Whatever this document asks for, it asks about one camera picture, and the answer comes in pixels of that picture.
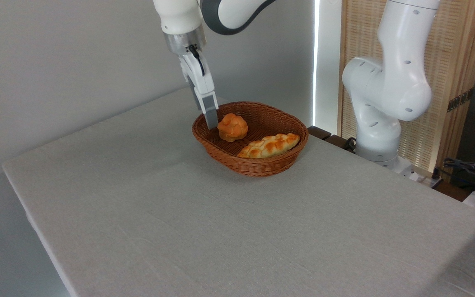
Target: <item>basket rim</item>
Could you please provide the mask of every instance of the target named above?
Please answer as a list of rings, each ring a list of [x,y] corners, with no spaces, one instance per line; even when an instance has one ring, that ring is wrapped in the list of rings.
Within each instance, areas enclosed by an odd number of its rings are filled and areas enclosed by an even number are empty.
[[[305,124],[303,124],[303,122],[300,119],[298,119],[297,117],[295,117],[294,115],[292,115],[290,113],[286,113],[285,111],[282,111],[281,109],[270,106],[268,104],[261,103],[261,102],[256,102],[256,101],[235,101],[235,102],[229,102],[229,103],[222,104],[219,107],[231,106],[231,105],[243,105],[243,104],[245,104],[245,105],[261,105],[261,106],[267,107],[269,109],[272,109],[274,111],[277,111],[279,113],[282,113],[285,116],[289,116],[289,117],[291,117],[292,119],[294,119],[298,122],[298,124],[305,131],[305,135],[299,135],[300,136],[300,141],[298,141],[298,144],[295,147],[291,148],[288,152],[285,152],[281,155],[267,157],[267,158],[239,158],[238,156],[234,156],[234,155],[231,155],[231,154],[227,153],[226,151],[223,151],[221,148],[219,148],[218,146],[214,145],[213,143],[211,143],[209,141],[206,141],[203,137],[201,137],[199,135],[196,123],[200,120],[202,120],[203,123],[205,123],[204,114],[200,114],[195,119],[195,121],[193,123],[193,126],[192,126],[192,132],[194,134],[194,137],[196,137],[196,139],[201,144],[203,144],[203,146],[209,145],[210,147],[212,147],[212,148],[218,150],[220,153],[224,154],[226,158],[230,158],[230,160],[235,160],[236,162],[240,162],[240,163],[244,163],[244,164],[262,164],[262,163],[276,162],[278,160],[283,160],[283,159],[286,159],[286,158],[290,158],[294,154],[299,154],[300,151],[303,150],[304,146],[307,143],[307,140],[309,139],[309,131],[307,130],[307,127],[305,126]]]

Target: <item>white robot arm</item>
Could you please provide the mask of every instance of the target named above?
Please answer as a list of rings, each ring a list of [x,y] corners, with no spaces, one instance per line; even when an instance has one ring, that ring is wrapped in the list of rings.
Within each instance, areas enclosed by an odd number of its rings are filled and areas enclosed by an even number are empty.
[[[209,127],[217,125],[217,118],[214,122],[209,116],[215,114],[217,102],[200,54],[205,45],[202,19],[214,32],[236,34],[274,1],[153,0],[168,46],[179,55]],[[439,0],[388,0],[378,34],[384,60],[354,58],[342,76],[357,118],[356,153],[405,176],[411,172],[411,163],[397,155],[398,120],[414,120],[430,105],[424,47],[438,8]]]
[[[398,120],[415,120],[430,105],[424,47],[438,7],[439,0],[388,0],[378,32],[383,61],[354,58],[342,75],[357,119],[356,154],[406,177]]]
[[[179,56],[185,80],[209,129],[217,126],[217,99],[212,74],[201,51],[206,45],[203,17],[196,0],[153,0],[171,52]]]
[[[203,14],[206,23],[215,32],[236,34],[274,1],[153,0],[168,48],[179,56],[184,78],[192,88],[198,109],[203,111],[209,129],[217,126],[218,105],[212,74],[202,55],[206,45]]]

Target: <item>bread roll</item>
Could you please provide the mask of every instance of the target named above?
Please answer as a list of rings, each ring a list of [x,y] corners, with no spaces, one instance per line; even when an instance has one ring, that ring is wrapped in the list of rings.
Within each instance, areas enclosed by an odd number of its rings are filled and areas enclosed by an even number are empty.
[[[234,142],[237,139],[243,139],[249,131],[247,122],[242,117],[233,113],[228,113],[217,125],[219,137],[228,142]]]
[[[300,141],[300,136],[289,133],[276,134],[253,141],[239,152],[239,158],[269,158],[281,155],[292,149]]]

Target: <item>braided bread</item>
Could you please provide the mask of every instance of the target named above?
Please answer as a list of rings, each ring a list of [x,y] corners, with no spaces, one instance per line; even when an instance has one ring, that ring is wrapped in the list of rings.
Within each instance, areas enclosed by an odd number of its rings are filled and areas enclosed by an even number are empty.
[[[300,141],[300,136],[289,133],[276,134],[253,141],[239,152],[239,158],[269,158],[281,155],[292,149]]]

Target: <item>brown wicker basket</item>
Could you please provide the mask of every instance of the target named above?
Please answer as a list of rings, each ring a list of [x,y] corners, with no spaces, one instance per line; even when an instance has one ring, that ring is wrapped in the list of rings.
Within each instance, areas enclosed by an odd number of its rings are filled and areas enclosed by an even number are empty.
[[[217,111],[218,122],[227,113],[239,115],[247,122],[249,131],[244,139],[234,142],[222,140],[217,128],[208,129],[204,115],[194,121],[192,132],[212,158],[243,175],[268,177],[289,169],[309,139],[309,132],[300,120],[263,103],[242,101],[221,105]],[[250,142],[278,133],[297,134],[300,142],[285,154],[271,158],[248,159],[236,156]]]

